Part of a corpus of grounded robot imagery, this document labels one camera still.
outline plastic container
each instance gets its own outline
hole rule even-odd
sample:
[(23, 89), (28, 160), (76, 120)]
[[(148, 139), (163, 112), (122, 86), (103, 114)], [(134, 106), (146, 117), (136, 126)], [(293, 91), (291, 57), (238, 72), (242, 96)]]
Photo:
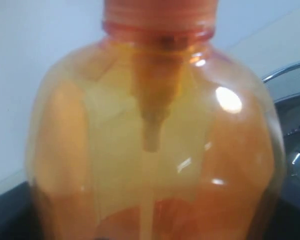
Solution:
[(285, 175), (274, 104), (214, 49), (216, 0), (107, 0), (44, 78), (28, 179), (46, 240), (261, 239)]

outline white wall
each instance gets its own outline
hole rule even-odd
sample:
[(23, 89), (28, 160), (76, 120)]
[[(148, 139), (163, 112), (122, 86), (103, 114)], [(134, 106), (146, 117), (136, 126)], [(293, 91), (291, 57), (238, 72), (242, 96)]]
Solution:
[[(213, 42), (222, 49), (237, 45), (300, 7), (300, 0), (277, 2), (220, 0)], [(101, 15), (102, 0), (0, 0), (0, 182), (23, 168), (29, 115), (44, 73), (70, 50), (103, 36)], [(0, 191), (23, 179), (17, 174)]]

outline bottle body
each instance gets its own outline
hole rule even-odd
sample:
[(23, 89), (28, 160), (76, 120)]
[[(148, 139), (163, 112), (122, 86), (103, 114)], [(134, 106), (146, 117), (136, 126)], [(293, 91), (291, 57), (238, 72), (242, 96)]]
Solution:
[(260, 239), (283, 144), (262, 83), (209, 44), (105, 38), (46, 75), (27, 168), (49, 240)]

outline bottle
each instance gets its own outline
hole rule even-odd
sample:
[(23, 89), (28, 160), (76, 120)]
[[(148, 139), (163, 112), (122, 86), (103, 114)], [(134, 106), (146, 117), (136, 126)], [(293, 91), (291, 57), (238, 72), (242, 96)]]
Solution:
[(262, 82), (209, 43), (216, 10), (105, 0), (108, 35), (46, 74), (26, 156), (45, 240), (261, 239), (283, 140)]

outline orange cap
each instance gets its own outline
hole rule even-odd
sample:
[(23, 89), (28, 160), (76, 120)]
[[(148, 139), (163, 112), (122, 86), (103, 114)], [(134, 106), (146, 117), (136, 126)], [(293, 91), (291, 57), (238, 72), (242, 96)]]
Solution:
[(217, 4), (218, 0), (104, 0), (103, 23), (137, 31), (214, 32)]

